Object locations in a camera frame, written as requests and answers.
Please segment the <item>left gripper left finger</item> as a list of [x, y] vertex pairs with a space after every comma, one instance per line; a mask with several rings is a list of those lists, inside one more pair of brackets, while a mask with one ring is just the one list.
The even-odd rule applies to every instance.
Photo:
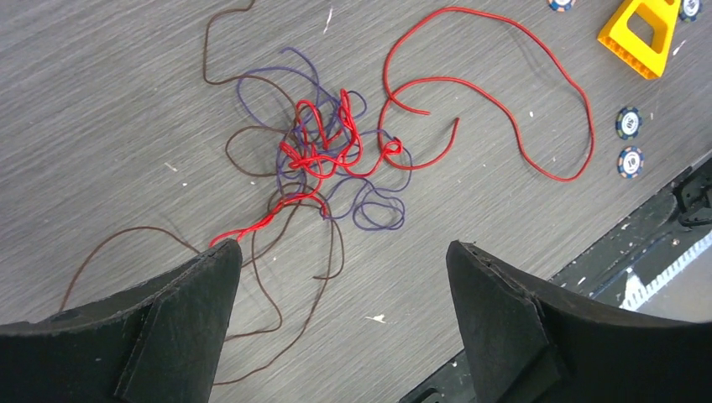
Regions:
[[3, 325], [2, 401], [208, 401], [242, 263], [224, 241], [99, 301]]

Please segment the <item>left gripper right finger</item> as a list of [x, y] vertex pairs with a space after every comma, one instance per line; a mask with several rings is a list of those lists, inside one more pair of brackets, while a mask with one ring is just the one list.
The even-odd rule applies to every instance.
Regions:
[[471, 243], [446, 261], [476, 401], [710, 401], [709, 323], [593, 301]]

